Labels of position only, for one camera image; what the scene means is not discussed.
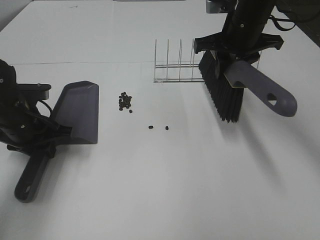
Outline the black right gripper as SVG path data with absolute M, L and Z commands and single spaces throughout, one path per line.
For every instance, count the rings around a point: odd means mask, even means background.
M 280 50 L 284 40 L 280 35 L 263 33 L 264 24 L 225 26 L 221 32 L 194 39 L 194 53 L 209 52 L 214 59 L 216 75 L 222 75 L 237 60 L 251 58 L 256 62 L 262 50 Z

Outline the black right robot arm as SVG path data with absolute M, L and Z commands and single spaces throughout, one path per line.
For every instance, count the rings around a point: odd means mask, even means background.
M 263 30 L 276 5 L 274 0 L 208 0 L 208 14 L 226 14 L 222 30 L 195 38 L 193 50 L 204 55 L 198 65 L 201 75 L 221 74 L 232 62 L 244 60 L 256 63 L 259 52 L 269 48 L 279 50 L 284 40 L 280 35 Z

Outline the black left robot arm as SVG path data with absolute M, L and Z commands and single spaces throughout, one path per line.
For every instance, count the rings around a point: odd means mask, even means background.
M 15 68 L 0 62 L 0 141 L 8 150 L 29 156 L 44 152 L 53 158 L 59 141 L 71 135 L 72 128 L 57 123 L 46 103 L 51 88 L 17 83 Z

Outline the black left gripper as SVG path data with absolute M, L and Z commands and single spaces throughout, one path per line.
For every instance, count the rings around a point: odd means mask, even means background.
M 56 131 L 57 137 L 70 137 L 73 128 L 59 125 L 49 116 L 42 115 L 37 108 L 38 102 L 53 112 L 43 100 L 0 102 L 0 142 L 6 144 L 9 151 L 28 156 L 44 152 L 52 159 L 56 155 L 56 141 L 38 140 L 51 131 Z

